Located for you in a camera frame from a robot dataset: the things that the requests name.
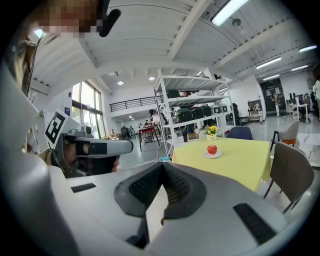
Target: apple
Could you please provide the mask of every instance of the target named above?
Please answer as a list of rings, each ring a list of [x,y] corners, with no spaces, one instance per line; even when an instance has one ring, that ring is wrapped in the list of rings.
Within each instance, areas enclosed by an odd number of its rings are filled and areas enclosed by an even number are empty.
[[[216,145],[209,145],[207,148],[209,154],[214,155],[215,153],[217,153],[217,146]]]

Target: fluorescent light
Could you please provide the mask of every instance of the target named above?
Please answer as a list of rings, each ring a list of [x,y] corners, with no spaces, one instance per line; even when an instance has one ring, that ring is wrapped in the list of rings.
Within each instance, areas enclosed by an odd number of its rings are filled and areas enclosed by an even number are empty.
[[[308,65],[304,65],[304,66],[298,66],[296,68],[291,69],[291,71],[296,71],[296,70],[302,70],[304,68],[308,67]]]
[[[236,10],[243,6],[248,0],[229,0],[224,6],[216,13],[211,22],[216,26],[220,26],[226,21]]]
[[[42,36],[42,34],[44,33],[42,29],[37,29],[36,31],[34,31],[34,33],[36,34],[36,36],[38,38],[40,38]]]
[[[256,66],[255,68],[258,70],[258,69],[261,69],[261,68],[263,68],[263,67],[265,67],[265,66],[267,66],[267,65],[270,65],[270,64],[275,63],[275,62],[278,62],[278,61],[281,61],[281,57],[275,58],[275,59],[273,59],[273,60],[270,60],[270,61],[268,61],[268,62],[266,62],[266,63],[263,63],[263,64],[261,64],[261,65],[259,65],[259,66]]]
[[[306,52],[306,51],[309,51],[309,50],[312,50],[312,49],[316,49],[316,48],[317,48],[316,45],[311,45],[311,46],[308,46],[308,47],[304,47],[304,48],[299,49],[299,53]]]
[[[277,78],[278,76],[280,76],[280,75],[279,74],[275,74],[273,76],[269,76],[269,77],[264,78],[263,81],[269,80],[269,79],[272,79],[272,78]]]

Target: desk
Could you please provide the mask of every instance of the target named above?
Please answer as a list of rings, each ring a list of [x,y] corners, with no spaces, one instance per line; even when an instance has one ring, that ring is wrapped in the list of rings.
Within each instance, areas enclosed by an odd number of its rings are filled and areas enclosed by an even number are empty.
[[[222,156],[206,158],[208,145],[215,144]],[[257,191],[261,179],[270,177],[270,144],[268,141],[218,137],[215,141],[199,139],[175,148],[172,162],[236,180],[252,191]]]
[[[295,105],[295,104],[292,104],[292,103],[289,103],[288,106],[291,107],[291,110],[292,110],[292,119],[294,118],[294,108],[297,108],[297,118],[299,120],[299,109],[298,108],[303,108],[305,107],[305,123],[307,124],[308,123],[308,104],[301,104],[301,105]]]
[[[142,133],[151,132],[151,135],[152,135],[152,138],[153,138],[153,139],[155,139],[155,138],[154,138],[154,135],[155,135],[156,141],[158,142],[159,147],[160,147],[160,142],[159,142],[159,140],[158,140],[158,136],[157,136],[157,134],[156,134],[155,128],[157,128],[159,134],[161,134],[160,131],[159,131],[159,127],[158,127],[157,125],[147,126],[147,127],[143,127],[143,128],[139,128],[139,129],[138,129],[138,132],[139,132],[139,143],[140,143],[140,152],[142,152],[142,149],[141,149]]]

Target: flower vase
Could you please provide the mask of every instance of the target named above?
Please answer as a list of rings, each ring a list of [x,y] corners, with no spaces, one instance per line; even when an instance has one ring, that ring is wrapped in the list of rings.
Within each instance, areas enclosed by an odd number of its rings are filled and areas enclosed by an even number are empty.
[[[216,135],[216,134],[213,134],[213,136],[211,136],[211,134],[207,134],[207,135],[206,135],[206,140],[207,140],[208,142],[216,141],[216,140],[217,140],[217,135]]]

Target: white plate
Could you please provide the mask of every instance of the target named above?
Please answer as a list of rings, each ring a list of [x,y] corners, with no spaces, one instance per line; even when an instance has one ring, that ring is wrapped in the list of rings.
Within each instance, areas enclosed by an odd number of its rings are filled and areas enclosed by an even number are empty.
[[[221,155],[222,155],[222,152],[219,151],[219,150],[215,154],[210,154],[208,151],[203,153],[203,156],[206,157],[206,158],[218,158]]]

